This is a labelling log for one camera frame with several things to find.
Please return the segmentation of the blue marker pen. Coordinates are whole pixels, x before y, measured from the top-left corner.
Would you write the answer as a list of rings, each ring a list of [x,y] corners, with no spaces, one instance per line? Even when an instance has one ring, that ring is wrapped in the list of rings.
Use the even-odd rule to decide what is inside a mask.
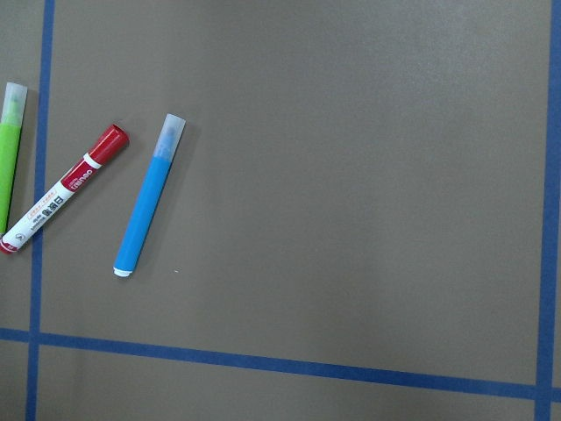
[[[118,277],[130,276],[137,266],[185,124],[183,118],[173,114],[165,117],[113,264],[113,273]]]

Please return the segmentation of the red marker pen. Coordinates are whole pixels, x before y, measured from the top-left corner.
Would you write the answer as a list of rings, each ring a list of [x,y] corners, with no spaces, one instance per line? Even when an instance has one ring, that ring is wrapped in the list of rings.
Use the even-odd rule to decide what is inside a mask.
[[[110,125],[96,143],[1,238],[1,251],[22,248],[90,179],[129,144],[128,134]]]

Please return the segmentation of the green marker pen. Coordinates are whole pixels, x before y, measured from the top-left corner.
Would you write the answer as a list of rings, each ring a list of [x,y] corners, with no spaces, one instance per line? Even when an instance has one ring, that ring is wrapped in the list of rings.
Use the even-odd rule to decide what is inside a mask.
[[[1,234],[7,230],[27,87],[7,82],[1,111]]]

